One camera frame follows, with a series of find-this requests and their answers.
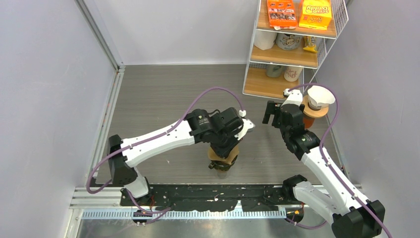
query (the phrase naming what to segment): white wall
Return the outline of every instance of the white wall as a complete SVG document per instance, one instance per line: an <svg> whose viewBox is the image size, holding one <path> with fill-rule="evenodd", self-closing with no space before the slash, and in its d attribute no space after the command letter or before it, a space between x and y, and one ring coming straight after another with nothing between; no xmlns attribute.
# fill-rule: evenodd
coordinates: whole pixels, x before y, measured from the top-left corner
<svg viewBox="0 0 420 238"><path fill-rule="evenodd" d="M353 1L316 77L339 95L333 129L349 176L385 205L394 237L419 236L419 8L413 0Z"/></svg>
<svg viewBox="0 0 420 238"><path fill-rule="evenodd" d="M0 234L62 237L114 76L73 0L0 3Z"/></svg>
<svg viewBox="0 0 420 238"><path fill-rule="evenodd" d="M246 63L258 0L94 0L124 64ZM95 4L89 4L96 11Z"/></svg>

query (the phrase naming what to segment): wooden shelf board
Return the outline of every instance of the wooden shelf board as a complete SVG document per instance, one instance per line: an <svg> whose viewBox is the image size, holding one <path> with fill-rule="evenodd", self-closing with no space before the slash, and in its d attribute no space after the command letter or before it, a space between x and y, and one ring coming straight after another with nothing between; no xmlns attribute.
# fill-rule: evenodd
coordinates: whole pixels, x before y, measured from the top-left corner
<svg viewBox="0 0 420 238"><path fill-rule="evenodd" d="M307 68L318 68L317 54L309 51L304 51L303 46L305 42L301 41L301 46L291 50L285 51L274 44L271 49L261 50L256 46L252 47L251 61L257 62L272 62L284 65L295 65Z"/></svg>
<svg viewBox="0 0 420 238"><path fill-rule="evenodd" d="M244 93L284 99L283 91L299 85L299 80L289 82L284 79L283 74L277 78L267 77L265 68L248 68L247 80L245 82Z"/></svg>
<svg viewBox="0 0 420 238"><path fill-rule="evenodd" d="M297 20L299 21L300 11L299 11L299 3L294 2L295 4L295 14L298 17ZM334 17L331 19L328 29L326 31L323 30L315 30L310 28L304 28L297 26L296 29L281 29L276 31L274 28L270 27L270 22L268 20L268 13L267 13L267 0L261 0L261 7L260 7L260 16L258 17L258 25L257 29L260 30L268 30L273 32L282 32L287 34L296 34L296 35L306 35L306 36L317 36L317 37L324 37L324 38L337 38L337 32L335 30L334 24Z"/></svg>

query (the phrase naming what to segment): snack box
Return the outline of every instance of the snack box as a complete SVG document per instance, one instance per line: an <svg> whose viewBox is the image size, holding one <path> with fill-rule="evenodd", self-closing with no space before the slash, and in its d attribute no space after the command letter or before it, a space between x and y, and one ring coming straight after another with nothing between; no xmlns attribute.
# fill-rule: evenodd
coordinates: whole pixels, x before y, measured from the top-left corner
<svg viewBox="0 0 420 238"><path fill-rule="evenodd" d="M268 0L268 20L275 29L294 29L298 26L293 0Z"/></svg>
<svg viewBox="0 0 420 238"><path fill-rule="evenodd" d="M327 30L332 18L330 0L302 0L300 3L299 26Z"/></svg>

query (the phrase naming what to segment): yellow snack package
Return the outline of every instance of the yellow snack package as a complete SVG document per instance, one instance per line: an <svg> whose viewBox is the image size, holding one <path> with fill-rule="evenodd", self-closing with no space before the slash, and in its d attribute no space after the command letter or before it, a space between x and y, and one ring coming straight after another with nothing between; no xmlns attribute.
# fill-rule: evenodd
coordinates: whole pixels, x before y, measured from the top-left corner
<svg viewBox="0 0 420 238"><path fill-rule="evenodd" d="M305 47L303 47L303 49L305 51L309 51L312 53L318 53L318 50L316 49L315 37L304 36L304 38L305 38Z"/></svg>
<svg viewBox="0 0 420 238"><path fill-rule="evenodd" d="M327 30L332 18L330 0L302 0L299 11L300 27Z"/></svg>

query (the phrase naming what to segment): white cup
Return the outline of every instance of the white cup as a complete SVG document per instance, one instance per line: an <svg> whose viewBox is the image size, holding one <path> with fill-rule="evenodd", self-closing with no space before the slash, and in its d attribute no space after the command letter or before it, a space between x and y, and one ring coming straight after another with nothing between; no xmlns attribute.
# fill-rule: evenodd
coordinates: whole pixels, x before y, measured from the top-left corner
<svg viewBox="0 0 420 238"><path fill-rule="evenodd" d="M297 66L287 66L286 70L284 71L284 79L289 82L294 82L298 80L299 75L301 74L303 68Z"/></svg>

